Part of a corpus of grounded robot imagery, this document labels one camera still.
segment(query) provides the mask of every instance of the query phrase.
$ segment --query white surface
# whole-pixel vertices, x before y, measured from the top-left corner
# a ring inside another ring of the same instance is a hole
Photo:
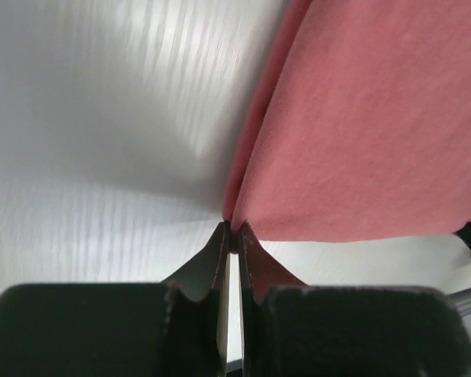
[[[282,10],[276,0],[0,0],[0,292],[161,280],[197,252],[220,221]],[[453,236],[265,246],[309,283],[471,286]],[[231,307],[233,360],[236,295]]]

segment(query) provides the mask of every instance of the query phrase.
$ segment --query pink cloth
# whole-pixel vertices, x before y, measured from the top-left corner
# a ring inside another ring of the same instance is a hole
[[[225,219],[320,241],[471,221],[471,0],[309,3],[276,39]]]

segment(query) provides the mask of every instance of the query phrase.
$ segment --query pink fabric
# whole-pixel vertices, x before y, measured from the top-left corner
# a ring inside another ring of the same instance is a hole
[[[239,143],[233,229],[351,241],[471,221],[471,0],[299,4]]]

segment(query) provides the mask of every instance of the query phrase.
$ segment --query white background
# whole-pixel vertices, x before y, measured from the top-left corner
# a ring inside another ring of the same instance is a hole
[[[157,281],[197,252],[221,220],[283,9],[276,0],[0,0],[0,292]],[[453,236],[265,246],[311,284],[471,286],[471,259]]]

